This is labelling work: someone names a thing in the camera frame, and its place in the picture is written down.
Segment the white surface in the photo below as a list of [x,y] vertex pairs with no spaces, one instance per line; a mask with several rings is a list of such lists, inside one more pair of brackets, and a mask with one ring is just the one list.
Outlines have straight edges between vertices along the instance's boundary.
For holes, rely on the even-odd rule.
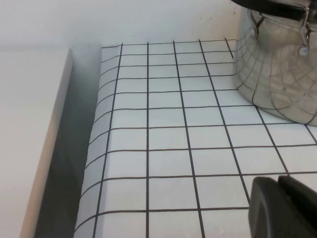
[[34,235],[71,69],[67,48],[0,52],[0,237]]
[[1,1],[0,44],[232,39],[239,15],[229,0]]
[[[87,150],[78,144],[87,145],[91,131],[100,47],[234,39],[239,16],[240,7],[230,0],[1,0],[0,22],[5,24],[0,24],[0,48],[62,45],[72,49],[74,68],[61,124],[81,184]],[[160,47],[159,53],[164,53],[162,48],[166,49]]]

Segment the black grout line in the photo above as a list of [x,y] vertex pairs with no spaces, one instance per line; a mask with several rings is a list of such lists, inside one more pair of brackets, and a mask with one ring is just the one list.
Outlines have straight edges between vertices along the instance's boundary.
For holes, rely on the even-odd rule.
[[[301,145],[276,145],[277,148],[287,148],[287,147],[306,147],[306,146],[316,146],[316,144],[301,144]],[[243,149],[243,148],[274,148],[273,145],[254,145],[254,146],[233,146],[233,149]],[[191,148],[191,150],[220,150],[220,149],[231,149],[231,147],[208,147],[208,148]],[[188,150],[183,148],[175,148],[175,149],[149,149],[149,151],[180,151],[180,150]],[[146,150],[139,149],[126,149],[126,150],[112,150],[108,151],[109,153],[116,152],[146,152]],[[99,155],[95,159],[93,159],[89,164],[85,167],[85,169],[94,161],[101,158],[105,154]]]
[[[233,63],[233,62],[214,62],[214,63],[207,63],[207,64],[225,64],[225,63]],[[203,65],[205,63],[183,63],[183,64],[179,64],[178,66],[187,66],[187,65]],[[151,64],[151,65],[122,65],[120,66],[121,68],[123,67],[158,67],[158,66],[175,66],[174,64]],[[107,69],[105,72],[103,72],[100,77],[102,75],[104,75],[105,73],[115,69],[115,68],[118,68],[117,66],[116,67],[113,67],[113,68],[110,68],[110,69]]]
[[[201,107],[185,107],[187,108],[217,108],[218,106],[201,106]],[[222,108],[232,108],[232,107],[254,107],[254,105],[232,105],[232,106],[221,106]],[[170,107],[170,108],[149,108],[149,110],[161,110],[161,109],[182,109],[182,107]],[[114,109],[113,111],[121,111],[121,110],[146,110],[146,108],[118,108]],[[111,113],[111,111],[108,111],[104,114],[102,114],[100,117],[98,117],[94,123],[96,123],[100,118],[102,118],[104,115]]]
[[[223,77],[223,76],[233,76],[234,74],[230,74],[230,75],[228,75],[228,74],[225,74],[225,75],[212,75],[212,76],[214,76],[214,77]],[[155,78],[149,78],[149,79],[168,79],[168,78],[177,78],[177,77],[155,77]],[[180,78],[208,78],[208,75],[207,76],[183,76],[183,77],[180,77]],[[125,79],[125,80],[134,80],[134,79],[147,79],[147,78],[119,78],[118,80],[123,80],[123,79]],[[116,79],[113,79],[113,80],[110,80],[110,81],[108,81],[107,83],[105,83],[105,84],[103,84],[99,89],[98,89],[98,91],[99,90],[101,90],[103,87],[105,87],[107,84],[109,84],[109,83],[111,83],[111,82],[114,82],[114,81],[116,81]]]
[[[227,46],[228,46],[228,49],[230,50],[230,53],[231,53],[231,49],[230,49],[230,46],[229,46],[228,42],[227,42]],[[282,165],[284,167],[284,170],[286,171],[286,174],[289,176],[289,172],[287,170],[287,167],[286,167],[286,165],[285,165],[285,163],[283,161],[283,158],[282,158],[281,154],[279,153],[279,151],[278,151],[278,149],[276,147],[276,144],[275,144],[275,142],[273,140],[273,137],[272,137],[272,135],[271,135],[271,133],[270,133],[270,131],[269,131],[269,129],[268,129],[263,117],[262,117],[262,114],[260,113],[260,110],[259,110],[259,108],[257,106],[255,106],[255,108],[256,108],[256,110],[257,110],[257,112],[259,114],[259,117],[260,117],[260,119],[261,119],[261,121],[262,121],[262,123],[263,123],[263,125],[264,125],[264,127],[266,129],[266,132],[267,132],[267,134],[268,134],[268,136],[269,136],[269,138],[270,138],[270,140],[272,142],[272,145],[274,146],[275,151],[276,151],[276,153],[277,153],[277,155],[278,155],[278,157],[279,157],[279,159],[280,159],[280,161],[281,161],[281,163],[282,163]]]
[[[284,125],[284,124],[295,124],[293,122],[275,122],[275,123],[268,123],[268,125]],[[249,125],[265,125],[264,121],[262,123],[253,123],[253,124],[227,124],[226,126],[249,126]],[[188,125],[187,127],[217,127],[217,126],[224,126],[223,124],[215,124],[215,125]],[[152,126],[152,127],[115,127],[111,128],[110,131],[113,130],[120,130],[120,129],[166,129],[166,128],[185,128],[183,125],[178,126]],[[100,136],[108,133],[109,130],[102,132],[95,139],[89,142],[89,145],[92,144],[96,139]]]
[[147,45],[147,187],[146,187],[146,238],[149,238],[149,42]]
[[[205,53],[225,53],[225,52],[229,52],[229,51],[206,51]],[[180,52],[180,53],[176,53],[177,55],[181,55],[181,54],[200,54],[200,52]],[[150,56],[173,56],[174,53],[159,53],[159,54],[149,54]],[[121,55],[122,57],[123,56],[147,56],[147,54],[122,54]],[[101,63],[105,63],[111,59],[114,59],[116,57],[119,57],[119,56],[113,56],[109,59],[106,59],[104,61],[101,61]]]
[[[290,172],[291,175],[304,175],[304,174],[317,174],[317,171],[302,171],[302,172]],[[269,175],[287,175],[286,172],[267,172],[267,173],[244,173],[241,174],[244,177],[247,176],[269,176]],[[110,181],[110,180],[127,180],[127,179],[179,179],[179,178],[213,178],[213,177],[239,177],[240,174],[215,174],[215,175],[178,175],[178,176],[145,176],[145,177],[113,177],[113,178],[106,178],[103,179],[103,182]],[[100,184],[101,181],[94,183],[93,185],[89,186],[80,197],[82,197],[87,191],[89,191],[94,186]]]
[[305,127],[306,127],[308,133],[309,133],[309,134],[311,135],[311,137],[313,138],[314,142],[317,144],[317,140],[316,140],[316,138],[314,137],[314,135],[312,134],[311,130],[308,128],[307,125],[305,125]]
[[117,45],[117,46],[106,46],[106,47],[101,47],[101,49],[107,49],[107,48],[116,48],[116,47],[119,47],[119,46],[123,46],[123,44],[121,45]]
[[88,165],[85,166],[85,169],[87,169],[87,167],[92,164],[94,161],[96,161],[97,159],[100,159],[102,156],[105,156],[106,154],[102,154],[102,155],[99,155],[97,158],[93,159],[91,162],[88,163]]
[[[214,41],[225,41],[223,39],[219,39],[219,40],[209,40],[209,41],[201,41],[201,42],[214,42]],[[173,44],[173,43],[196,43],[199,41],[179,41],[179,42],[164,42],[164,43],[149,43],[149,45],[166,45],[166,44]],[[122,46],[146,46],[147,44],[122,44]],[[102,49],[106,49],[106,48],[114,48],[114,47],[119,47],[121,45],[118,46],[105,46],[102,47]]]
[[[208,72],[208,75],[209,75],[209,78],[210,78],[210,82],[211,82],[212,88],[214,88],[213,81],[212,81],[212,78],[211,78],[211,74],[210,74],[210,71],[209,71],[209,68],[208,68],[208,65],[207,65],[207,61],[206,61],[206,58],[205,58],[203,46],[202,46],[202,43],[201,43],[200,41],[199,41],[199,44],[200,44],[200,48],[201,48],[201,50],[202,50],[203,58],[204,58],[204,61],[205,61],[205,64],[206,64],[206,68],[207,68],[207,72]],[[240,179],[241,179],[241,182],[242,182],[242,185],[243,185],[243,188],[244,188],[244,192],[245,192],[245,194],[246,194],[248,203],[250,203],[250,198],[249,198],[249,194],[248,194],[248,191],[247,191],[247,187],[246,187],[246,184],[245,184],[244,179],[243,179],[243,177],[242,177],[242,173],[241,173],[241,169],[240,169],[240,166],[239,166],[239,163],[238,163],[238,159],[237,159],[236,153],[235,153],[234,148],[233,148],[233,145],[232,145],[232,141],[231,141],[231,138],[230,138],[230,135],[229,135],[228,128],[227,128],[227,126],[226,126],[226,122],[225,122],[225,120],[224,120],[224,116],[223,116],[223,114],[222,114],[222,110],[221,110],[221,106],[220,106],[220,103],[219,103],[217,94],[216,94],[215,91],[214,91],[213,93],[214,93],[214,97],[215,97],[215,99],[216,99],[216,101],[217,101],[217,105],[218,105],[218,108],[219,108],[219,111],[220,111],[220,115],[221,115],[221,119],[222,119],[222,122],[223,122],[223,125],[224,125],[224,129],[225,129],[226,134],[227,134],[227,137],[228,137],[228,141],[229,141],[230,148],[231,148],[231,151],[232,151],[232,154],[233,154],[233,158],[234,158],[234,160],[235,160],[235,163],[236,163],[238,172],[239,172],[239,174],[240,174]]]
[[272,135],[271,135],[271,133],[270,133],[268,127],[267,127],[267,124],[264,122],[264,119],[263,119],[263,117],[262,117],[262,115],[261,115],[261,113],[260,113],[260,110],[258,109],[257,106],[256,106],[256,109],[257,109],[257,112],[258,112],[258,114],[259,114],[259,116],[260,116],[260,118],[261,118],[261,121],[263,122],[263,125],[264,125],[264,127],[265,127],[265,129],[266,129],[266,131],[267,131],[267,134],[268,134],[268,136],[269,136],[269,138],[270,138],[270,140],[271,140],[271,142],[272,142],[272,144],[273,144],[273,147],[274,147],[274,149],[276,150],[276,153],[277,153],[277,155],[278,155],[278,157],[279,157],[279,159],[280,159],[280,161],[281,161],[281,163],[282,163],[282,165],[283,165],[283,167],[284,167],[284,169],[285,169],[287,175],[289,176],[288,169],[287,169],[287,167],[286,167],[286,165],[285,165],[285,163],[284,163],[284,161],[283,161],[283,158],[282,158],[281,154],[279,153],[279,151],[278,151],[278,149],[277,149],[277,147],[276,147],[276,144],[275,144],[275,142],[274,142],[274,140],[273,140],[273,137],[272,137]]
[[224,39],[225,39],[225,41],[226,41],[226,43],[227,43],[228,49],[229,49],[230,54],[231,54],[231,57],[232,57],[232,59],[233,59],[233,54],[232,54],[232,52],[231,52],[231,49],[230,49],[229,43],[228,43],[228,41],[227,41],[227,39],[226,39],[226,38],[224,38]]
[[[122,48],[123,48],[123,46],[121,45],[120,57],[119,57],[119,63],[118,63],[118,71],[117,71],[117,79],[118,79],[118,77],[119,77],[119,70],[120,70],[120,63],[121,63]],[[118,84],[118,80],[116,81],[115,87],[114,87],[114,96],[113,96],[113,102],[112,102],[112,112],[111,112],[111,116],[110,116],[109,130],[111,130],[112,116],[113,116],[113,109],[114,109],[114,101],[115,101],[115,93],[116,93],[116,90],[117,90],[117,84]],[[107,160],[107,153],[108,153],[108,148],[109,148],[109,141],[110,141],[110,133],[108,133],[108,139],[107,139],[107,143],[106,143],[106,155],[105,155],[105,161],[104,161],[102,179],[103,179],[104,176],[105,176],[106,160]],[[100,199],[101,199],[102,190],[103,190],[103,181],[101,181],[101,184],[100,184],[99,197],[98,197],[98,203],[97,203],[97,211],[96,211],[96,219],[95,219],[95,224],[94,224],[93,238],[95,238],[95,236],[96,236],[96,228],[97,228],[97,220],[98,220],[97,215],[99,214]]]
[[[249,207],[213,207],[213,208],[202,208],[201,211],[225,211],[225,210],[248,210]],[[192,212],[192,211],[199,211],[197,208],[185,208],[185,209],[151,209],[149,212]],[[80,228],[83,224],[85,224],[87,221],[106,214],[114,214],[114,213],[145,213],[146,210],[114,210],[114,211],[106,211],[101,212],[97,215],[93,215],[86,220],[84,220],[81,224],[79,224],[75,232]]]
[[194,189],[195,189],[195,195],[196,195],[198,216],[199,216],[199,221],[200,221],[200,228],[201,228],[201,232],[202,232],[202,238],[205,238],[204,223],[203,223],[203,217],[202,217],[202,212],[201,212],[201,208],[200,208],[199,195],[198,195],[198,189],[197,189],[197,183],[196,183],[196,178],[195,178],[194,162],[193,162],[192,151],[191,151],[191,146],[190,146],[189,132],[188,132],[188,127],[187,127],[187,120],[186,120],[186,113],[185,113],[185,106],[184,106],[184,99],[183,99],[181,81],[180,81],[180,77],[179,77],[176,48],[175,48],[174,42],[173,42],[173,47],[174,47],[174,54],[175,54],[175,63],[176,63],[176,71],[177,71],[177,77],[178,77],[179,91],[180,91],[180,97],[181,97],[182,109],[183,109],[183,115],[184,115],[185,130],[186,130],[186,136],[187,136],[188,152],[189,152],[190,164],[191,164],[192,174],[193,174],[193,182],[194,182]]

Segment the tiled countertop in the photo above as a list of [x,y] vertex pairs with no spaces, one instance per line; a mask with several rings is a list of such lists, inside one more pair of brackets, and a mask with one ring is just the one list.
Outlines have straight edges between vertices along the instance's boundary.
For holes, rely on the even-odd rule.
[[103,48],[76,238],[247,238],[254,177],[317,190],[317,127],[244,99],[234,44]]

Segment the grid pattern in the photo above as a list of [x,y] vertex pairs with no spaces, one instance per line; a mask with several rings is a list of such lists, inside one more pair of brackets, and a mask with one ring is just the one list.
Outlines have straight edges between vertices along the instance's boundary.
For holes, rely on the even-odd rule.
[[244,99],[234,45],[103,48],[76,238],[247,238],[254,177],[317,190],[316,127]]
[[237,40],[238,89],[253,104],[270,113],[304,124],[316,125],[316,66],[297,56],[288,45],[267,54],[246,30]]

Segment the white tile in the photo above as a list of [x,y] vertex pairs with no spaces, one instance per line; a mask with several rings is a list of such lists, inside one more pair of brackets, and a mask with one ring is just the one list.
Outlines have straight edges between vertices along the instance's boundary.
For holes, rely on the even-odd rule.
[[134,46],[123,45],[122,47],[123,55],[146,55],[147,53],[148,46],[146,44]]
[[113,150],[145,150],[147,143],[146,129],[112,130],[108,151]]
[[100,182],[103,176],[103,168],[104,168],[105,158],[101,157],[91,163],[85,169],[85,176],[83,180],[83,185],[81,187],[81,194],[86,191],[93,184]]
[[196,178],[202,208],[248,207],[239,176]]
[[177,77],[176,66],[150,66],[150,78]]
[[292,177],[317,192],[317,174],[298,174]]
[[96,107],[95,120],[97,120],[104,113],[110,112],[113,104],[113,96],[102,100]]
[[100,102],[105,97],[114,94],[115,82],[116,82],[116,80],[106,84],[104,87],[102,87],[98,90],[97,102]]
[[198,212],[151,212],[150,238],[201,238]]
[[223,125],[218,108],[186,108],[187,125]]
[[104,179],[145,177],[147,175],[146,152],[115,152],[107,154]]
[[117,79],[118,69],[114,68],[100,75],[99,87],[104,84]]
[[232,63],[230,52],[209,52],[204,53],[207,63]]
[[211,76],[234,74],[234,68],[232,63],[217,63],[217,64],[209,63],[208,69]]
[[106,152],[107,139],[108,133],[105,133],[89,145],[86,165]]
[[120,55],[121,46],[102,48],[102,61]]
[[185,126],[182,109],[149,110],[149,127]]
[[188,143],[185,128],[159,128],[149,130],[150,150],[187,148]]
[[235,125],[227,128],[234,147],[273,145],[264,125]]
[[146,179],[115,179],[103,183],[99,213],[146,208]]
[[230,50],[235,51],[236,49],[236,40],[227,40]]
[[192,150],[196,175],[238,174],[231,149]]
[[289,172],[317,171],[317,146],[278,148]]
[[183,92],[185,107],[217,106],[213,91]]
[[256,178],[256,177],[268,177],[268,178],[271,178],[271,179],[274,179],[275,181],[277,181],[279,176],[280,175],[260,175],[260,176],[248,175],[248,176],[243,176],[243,180],[244,180],[244,183],[247,187],[249,197],[251,197],[252,182],[253,182],[254,178]]
[[212,82],[215,89],[236,89],[234,85],[235,76],[213,76]]
[[206,238],[251,238],[248,210],[203,211]]
[[205,64],[204,57],[202,53],[191,53],[191,54],[177,54],[177,63],[181,64],[193,64],[202,63]]
[[145,109],[147,108],[146,93],[117,94],[114,100],[114,109]]
[[313,136],[315,137],[315,139],[317,139],[317,126],[309,125],[308,128],[311,131],[311,133],[313,134]]
[[191,148],[230,147],[223,126],[188,128]]
[[302,124],[267,125],[267,127],[276,145],[315,144]]
[[204,64],[179,65],[178,70],[180,77],[208,76],[206,65]]
[[120,67],[131,66],[131,65],[148,65],[147,56],[121,56]]
[[255,107],[229,107],[221,108],[221,110],[227,125],[262,123]]
[[178,107],[182,107],[182,101],[179,92],[149,94],[149,108]]
[[245,99],[239,91],[217,91],[217,97],[221,106],[251,105],[251,103]]
[[275,115],[272,115],[270,113],[267,113],[261,109],[260,110],[260,113],[261,113],[261,116],[264,120],[265,123],[287,123],[287,122],[290,122],[288,120],[285,120],[285,119],[282,119],[282,118],[279,118]]
[[81,225],[74,233],[74,238],[93,238],[95,218]]
[[105,214],[98,217],[96,237],[145,238],[145,227],[145,213]]
[[182,91],[186,90],[212,90],[209,77],[191,77],[180,79]]
[[234,151],[243,174],[285,172],[274,148],[240,148]]
[[117,83],[116,93],[127,92],[147,92],[147,80],[146,79],[120,79]]
[[175,55],[149,55],[149,65],[172,64],[176,65]]
[[175,49],[176,53],[200,53],[202,51],[199,42],[175,43]]
[[174,54],[173,43],[149,44],[149,54]]
[[123,66],[119,69],[118,78],[146,78],[147,72],[146,66]]
[[179,91],[178,78],[151,78],[149,92]]
[[106,115],[103,115],[101,118],[94,122],[89,142],[95,140],[97,136],[99,136],[101,133],[104,133],[109,130],[110,116],[111,113],[107,113]]
[[111,128],[147,127],[146,110],[118,110],[112,115]]
[[202,42],[204,52],[208,51],[228,51],[229,48],[225,40]]
[[188,150],[150,151],[150,176],[192,175]]
[[193,178],[151,178],[150,209],[197,208]]
[[102,73],[104,73],[112,68],[118,67],[118,63],[119,63],[119,57],[115,57],[115,58],[109,59],[106,62],[102,62],[100,74],[102,74]]
[[77,214],[77,222],[75,227],[77,227],[87,218],[96,214],[99,191],[100,191],[100,184],[97,184],[96,186],[93,186],[91,189],[89,189],[80,198],[79,209]]

